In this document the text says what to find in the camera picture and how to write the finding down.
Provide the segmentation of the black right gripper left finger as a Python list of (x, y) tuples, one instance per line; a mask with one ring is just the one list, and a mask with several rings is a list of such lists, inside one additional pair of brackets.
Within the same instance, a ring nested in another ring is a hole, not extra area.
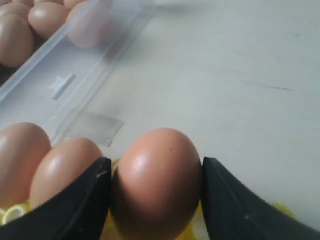
[(0, 228), (2, 240), (98, 240), (111, 199), (112, 161), (101, 157), (55, 197)]

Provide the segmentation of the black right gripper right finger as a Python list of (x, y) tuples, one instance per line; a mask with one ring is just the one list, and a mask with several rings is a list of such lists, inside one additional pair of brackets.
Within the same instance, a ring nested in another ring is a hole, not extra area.
[(269, 205), (205, 157), (201, 205), (211, 240), (318, 240), (319, 231)]

